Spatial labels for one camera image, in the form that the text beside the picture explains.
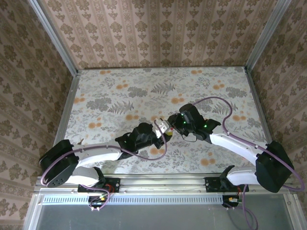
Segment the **table surface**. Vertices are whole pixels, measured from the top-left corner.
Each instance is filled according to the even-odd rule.
[[[226,127],[234,134],[265,141],[264,132],[243,67],[84,70],[65,138],[72,144],[107,142],[131,132],[140,122],[168,119],[184,104],[208,96],[229,101],[233,114]],[[205,118],[222,122],[229,108],[213,99],[197,105]],[[194,141],[194,136],[186,137]],[[103,173],[220,173],[228,165],[250,163],[223,147],[187,142],[174,132],[167,154],[159,161],[131,157],[97,162]],[[139,152],[157,158],[164,148]]]

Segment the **small white object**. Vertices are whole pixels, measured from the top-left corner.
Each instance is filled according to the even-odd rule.
[[[98,181],[99,176],[94,168],[78,167],[72,172],[66,183],[92,186]]]
[[[84,150],[84,148],[100,145],[106,145],[106,148]],[[93,145],[74,145],[73,150],[83,149],[82,152],[75,153],[75,156],[79,157],[79,163],[76,168],[100,161],[116,161],[122,154],[121,150],[113,149],[109,147],[110,145],[120,147],[115,140]]]
[[[161,129],[162,133],[166,133],[169,130],[169,123],[167,121],[157,119],[155,122]],[[161,137],[161,133],[156,125],[153,125],[153,132],[156,134],[157,138]]]
[[[236,186],[240,184],[259,184],[255,172],[255,166],[234,167],[229,171],[227,179]]]

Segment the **floral wallpaper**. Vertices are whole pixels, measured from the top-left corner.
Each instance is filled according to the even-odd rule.
[[[43,0],[79,69],[243,66],[275,0]]]
[[[140,122],[168,119],[181,106],[207,96],[231,103],[234,113],[226,125],[232,132],[265,141],[243,67],[83,70],[65,138],[74,144],[107,142],[131,132]],[[217,121],[229,112],[218,100],[197,108],[204,117]],[[193,141],[194,136],[184,140],[175,131],[166,156],[159,161],[131,157],[94,165],[104,173],[217,173],[231,164],[248,164],[223,147]],[[157,158],[163,152],[163,147],[150,146],[139,154]]]
[[[271,134],[307,184],[307,1],[291,1],[252,76]]]
[[[0,0],[0,229],[17,230],[53,145],[71,75],[30,5]]]

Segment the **black cable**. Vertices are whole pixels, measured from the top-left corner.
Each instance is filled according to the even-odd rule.
[[[185,139],[183,138],[183,134],[181,134],[181,137],[182,137],[182,139],[183,139],[184,141],[186,141],[186,142],[192,142],[192,143],[194,143],[194,142],[196,142],[196,141],[197,141],[197,138],[196,138],[196,140],[195,140],[195,141],[185,140]]]

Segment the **grey leaf pattern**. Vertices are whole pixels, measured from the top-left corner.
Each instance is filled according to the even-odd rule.
[[[236,106],[236,103],[232,104],[232,102],[230,102],[230,105],[234,111],[238,109],[238,107]]]
[[[212,99],[209,99],[209,100],[206,100],[206,101],[202,102],[201,104],[197,105],[197,108],[201,109],[202,111],[207,113],[207,112],[211,112],[212,105],[213,105],[213,101],[212,101]]]
[[[228,96],[231,98],[235,98],[235,97],[246,97],[247,93],[243,90],[240,90],[238,88],[234,88],[234,87],[227,87],[226,88],[226,92],[228,93]]]
[[[261,123],[259,121],[255,121],[254,118],[249,118],[248,119],[248,125],[251,127],[256,127],[256,128],[260,128],[261,127]]]
[[[251,133],[247,133],[245,132],[245,134],[243,135],[249,139],[252,139],[252,140],[256,140],[256,141],[265,141],[265,136],[263,133],[260,133],[259,131],[256,133],[256,132],[251,132]]]
[[[151,109],[160,109],[164,108],[164,105],[167,102],[164,96],[154,96],[148,102],[145,102],[144,105],[150,107]]]
[[[129,87],[128,91],[130,93],[128,93],[129,97],[134,98],[134,97],[145,97],[147,95],[147,91],[146,90],[142,90],[141,88],[137,88],[137,87]]]
[[[92,109],[92,110],[98,109],[102,112],[102,111],[108,110],[108,108],[109,108],[108,104],[109,103],[111,103],[110,98],[99,98],[99,99],[95,99],[94,101],[89,101],[86,104],[86,108]]]
[[[148,154],[148,152],[147,152],[146,150],[140,151],[140,152],[139,152],[139,155],[142,156],[142,157],[149,158],[149,154]]]
[[[116,102],[116,104],[112,105],[111,108],[109,108],[108,112],[116,113],[116,114],[125,114],[127,111],[131,111],[134,109],[133,103],[130,103],[130,101],[127,102]]]
[[[150,73],[150,71],[152,71],[151,68],[146,68],[146,69],[143,69],[145,71],[145,73]]]
[[[225,104],[219,102],[217,105],[214,106],[214,109],[212,109],[213,113],[227,115],[230,111],[230,108]]]
[[[147,120],[147,118],[146,118],[146,117],[141,117],[141,118],[139,119],[139,122],[140,122],[140,123],[142,123],[142,122],[145,122],[145,123],[150,123],[150,121],[149,121],[149,120]]]
[[[154,86],[154,88],[151,90],[151,92],[159,93],[159,94],[167,94],[168,92],[173,91],[174,89],[175,89],[175,87],[171,83],[169,83],[169,84],[159,83],[159,84]]]
[[[190,144],[188,142],[185,141],[174,141],[170,143],[172,146],[177,146],[179,148],[181,147],[188,147]]]
[[[210,86],[210,80],[205,77],[198,77],[195,86],[207,89]]]
[[[112,86],[115,84],[115,79],[110,77],[105,77],[102,81],[102,86],[106,85],[109,89],[112,88]]]

